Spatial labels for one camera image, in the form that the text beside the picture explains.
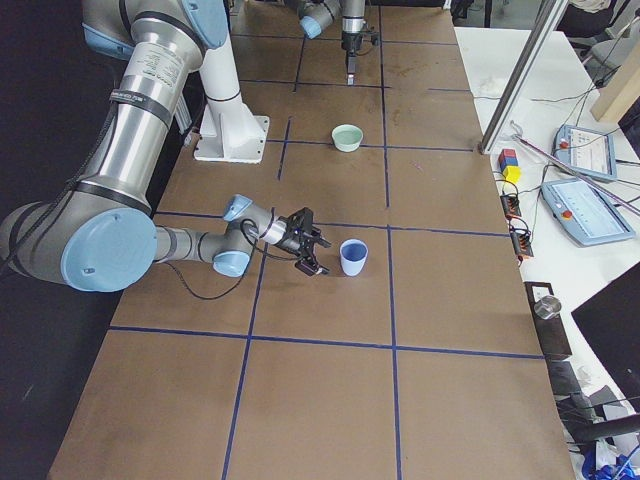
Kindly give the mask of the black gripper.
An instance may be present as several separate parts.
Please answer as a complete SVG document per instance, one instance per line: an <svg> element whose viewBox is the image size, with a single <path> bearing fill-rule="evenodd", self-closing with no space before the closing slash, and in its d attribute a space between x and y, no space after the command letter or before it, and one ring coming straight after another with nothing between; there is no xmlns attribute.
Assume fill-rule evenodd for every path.
<svg viewBox="0 0 640 480"><path fill-rule="evenodd" d="M342 31L341 48L346 52L346 72L347 84L353 85L357 71L357 52L362 44L362 34L360 32Z"/></svg>
<svg viewBox="0 0 640 480"><path fill-rule="evenodd" d="M280 216L278 220L285 224L285 231L275 246L300 258L295 267L305 275L328 275L329 269L316 261L314 244L330 247L331 243L320 229L313 226L313 212L303 207L288 217Z"/></svg>

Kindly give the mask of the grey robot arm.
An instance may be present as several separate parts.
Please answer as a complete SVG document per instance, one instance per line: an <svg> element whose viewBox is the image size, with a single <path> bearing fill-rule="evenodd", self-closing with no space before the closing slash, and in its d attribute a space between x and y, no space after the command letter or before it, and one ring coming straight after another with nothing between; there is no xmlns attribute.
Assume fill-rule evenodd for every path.
<svg viewBox="0 0 640 480"><path fill-rule="evenodd" d="M12 212L1 226L1 267L81 291L113 292L155 263L209 263L242 276L259 242L279 248L307 275L324 272L324 244L309 209L279 216L233 196L221 235L154 223L146 192L187 77L205 100L197 158L257 163L269 121L244 103L220 1L86 1L83 26L97 52L127 63L107 118L83 165L50 202Z"/></svg>
<svg viewBox="0 0 640 480"><path fill-rule="evenodd" d="M341 45L345 51L346 80L355 84L357 56L365 36L364 0L285 0L284 5L294 10L305 36L319 37L336 21L341 22Z"/></svg>

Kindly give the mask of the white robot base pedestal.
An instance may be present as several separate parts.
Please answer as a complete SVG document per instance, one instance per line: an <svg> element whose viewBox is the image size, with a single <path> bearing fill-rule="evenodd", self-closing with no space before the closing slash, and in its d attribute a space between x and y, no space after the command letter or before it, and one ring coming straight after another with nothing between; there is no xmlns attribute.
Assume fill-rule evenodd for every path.
<svg viewBox="0 0 640 480"><path fill-rule="evenodd" d="M231 40L210 49L199 70L206 107L194 156L200 161L257 164L270 125L244 103Z"/></svg>

